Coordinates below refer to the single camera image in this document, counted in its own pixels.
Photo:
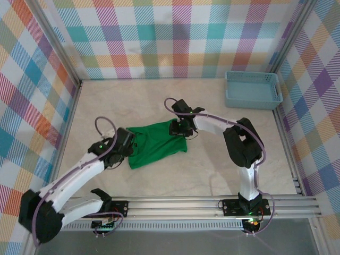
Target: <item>black mounting bracket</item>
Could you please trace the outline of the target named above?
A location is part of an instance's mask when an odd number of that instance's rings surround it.
[[[204,108],[196,107],[192,109],[183,99],[178,100],[174,103],[171,108],[177,113],[189,113],[192,115],[177,115],[179,122],[177,120],[172,121],[169,127],[169,135],[183,135],[189,137],[193,134],[197,128],[193,122],[195,118],[195,113],[200,113],[204,111]]]
[[[249,233],[249,232],[254,232],[256,233],[258,230],[260,230],[260,224],[258,223],[257,225],[255,225],[254,223],[249,222],[249,220],[247,219],[243,219],[242,220],[242,225],[243,225],[243,232],[245,233]]]
[[[129,202],[125,200],[119,200],[119,201],[111,201],[110,206],[108,207],[107,212],[109,211],[116,211],[118,213],[121,213],[124,215],[124,218],[128,215],[129,211]],[[105,234],[109,232],[110,230],[114,229],[115,227],[115,219],[118,220],[119,215],[107,214],[107,215],[100,215],[100,216],[85,216],[84,218],[105,218],[109,217],[110,222],[108,224],[102,225],[102,222],[100,220],[93,220],[91,223],[91,228],[97,227],[97,233],[98,234]]]
[[[222,200],[223,216],[264,216],[271,215],[268,199],[261,199],[258,206],[251,210],[248,214],[245,214],[243,208],[240,206],[239,199],[224,199]]]

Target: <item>plaid fabric backdrop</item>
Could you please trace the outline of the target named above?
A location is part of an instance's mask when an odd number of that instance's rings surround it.
[[[84,79],[265,71],[302,2],[40,0]]]
[[[280,69],[284,117],[308,195],[340,250],[340,0],[320,0]]]
[[[76,87],[24,0],[0,0],[0,254],[18,254],[21,196],[49,179]]]
[[[292,33],[292,30],[294,29],[294,25],[296,22],[296,19],[298,18],[300,11],[303,8],[303,4],[306,2],[307,0],[299,0],[299,3],[297,4],[291,19],[288,22],[288,25],[285,29],[285,31],[282,34],[282,37],[279,41],[279,43],[277,44],[277,47],[275,49],[275,52],[273,53],[270,61],[269,61],[269,65],[267,66],[266,72],[270,72],[273,64],[276,62],[276,60],[278,59],[278,55],[280,54],[280,51],[283,49],[284,44],[287,41],[288,36]]]

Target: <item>gray floor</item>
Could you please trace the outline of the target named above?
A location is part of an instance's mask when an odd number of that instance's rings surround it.
[[[267,150],[259,183],[264,192],[295,194],[296,190],[270,110],[225,106],[225,79],[157,79],[85,81],[67,141],[59,176],[69,170],[87,149],[100,140],[94,120],[104,115],[117,126],[144,126],[175,117],[163,105],[167,97],[183,98],[193,108],[231,120],[247,117]],[[111,127],[104,121],[99,128]],[[179,152],[147,166],[131,170],[127,160],[115,170],[92,178],[75,196],[101,188],[116,196],[210,196],[237,194],[238,167],[230,160],[222,137],[201,131],[188,141],[188,152]]]
[[[92,232],[60,232],[37,255],[314,255],[318,254],[307,219],[275,219],[256,237],[241,231],[117,231],[103,238]]]

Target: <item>metal frame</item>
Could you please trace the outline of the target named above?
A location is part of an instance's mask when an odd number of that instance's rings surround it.
[[[321,215],[315,197],[302,195],[274,195],[275,218],[312,218]],[[175,197],[114,197],[129,201],[129,212],[124,220],[208,220],[248,219],[250,216],[224,217],[218,208],[223,199],[237,199],[236,195],[175,196]]]
[[[282,48],[278,58],[275,60],[271,72],[277,72],[283,63],[286,55],[292,47],[295,39],[297,38],[300,30],[302,29],[306,19],[313,10],[317,0],[306,0],[299,17],[295,23],[294,29],[288,37],[284,47]],[[81,80],[77,75],[69,57],[64,51],[57,35],[55,35],[53,28],[50,26],[43,10],[37,3],[37,0],[26,0],[27,5],[30,7],[32,13],[37,18],[41,25],[44,33],[49,39],[51,45],[56,50],[62,63],[73,82],[79,85],[79,90],[76,93],[75,100],[70,113],[70,118],[64,131],[63,140],[61,143],[58,156],[54,161],[54,169],[52,171],[50,182],[57,178],[58,170],[62,161],[62,157],[65,151],[67,139],[69,137],[72,121],[74,118],[75,110],[79,100],[81,92]],[[318,207],[315,197],[303,196],[306,194],[299,171],[296,167],[296,162],[291,152],[287,134],[284,131],[284,126],[281,122],[279,111],[274,110],[274,118],[276,120],[279,134],[282,140],[282,144],[286,153],[286,157],[292,172],[292,178],[296,187],[297,194],[295,195],[275,195],[274,199],[276,202],[275,218],[309,218],[314,238],[316,240],[320,254],[335,254],[329,245],[329,239],[325,234],[325,226],[321,216],[320,208]],[[178,221],[190,221],[190,222],[233,222],[242,219],[242,217],[224,217],[223,212],[218,208],[218,202],[221,199],[237,199],[237,196],[204,196],[204,197],[129,197],[129,198],[114,198],[114,200],[128,200],[129,201],[129,214],[124,222],[140,223],[140,222],[168,222],[176,220]],[[64,231],[79,231],[89,230],[88,224],[89,219],[77,220],[73,223],[73,226],[68,226]],[[20,254],[34,254],[35,247],[32,242],[31,235],[27,232],[25,235],[24,243],[21,248]]]
[[[71,60],[69,59],[67,53],[65,52],[62,44],[60,43],[58,39],[58,36],[54,32],[52,26],[50,25],[48,19],[46,18],[44,14],[44,11],[41,9],[39,3],[37,2],[37,0],[26,0],[25,2],[28,5],[28,7],[31,9],[31,12],[33,13],[34,17],[37,19],[39,25],[44,31],[44,34],[46,35],[52,47],[54,48],[61,62],[65,66],[65,69],[68,72],[69,76],[71,77],[72,81],[74,82],[74,84],[80,85],[81,79],[79,78],[75,68],[72,65]]]
[[[76,220],[63,228],[63,231],[93,231],[92,219]],[[112,228],[100,228],[110,231]],[[224,220],[124,220],[119,231],[199,231],[199,230],[243,230],[241,219]]]
[[[284,62],[284,59],[286,58],[288,52],[292,48],[293,44],[295,43],[295,40],[299,36],[299,33],[305,24],[307,18],[309,17],[310,13],[314,9],[314,6],[316,5],[318,0],[305,0],[303,7],[301,8],[301,11],[297,15],[297,20],[294,24],[293,30],[290,32],[284,46],[282,47],[280,53],[278,54],[277,58],[275,59],[273,66],[270,69],[270,73],[277,73],[280,69],[281,65]]]

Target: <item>colorful checkered pattern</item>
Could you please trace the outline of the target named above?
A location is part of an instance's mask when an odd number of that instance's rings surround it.
[[[282,34],[282,37],[275,49],[275,52],[273,53],[273,56],[271,57],[269,61],[269,65],[267,66],[266,72],[271,72],[271,68],[273,67],[273,64],[277,61],[278,56],[283,49],[283,46],[285,45],[288,36],[292,33],[292,30],[294,29],[295,22],[303,8],[303,4],[306,2],[306,0],[299,0],[299,3],[297,4],[297,7],[295,8],[293,15],[291,19],[288,22],[288,25],[285,29],[285,31]]]
[[[126,79],[265,71],[298,0],[40,2],[83,78]]]
[[[0,254],[18,254],[22,194],[49,179],[76,86],[24,0],[0,0]]]
[[[320,0],[279,76],[280,107],[308,195],[340,250],[340,1]]]

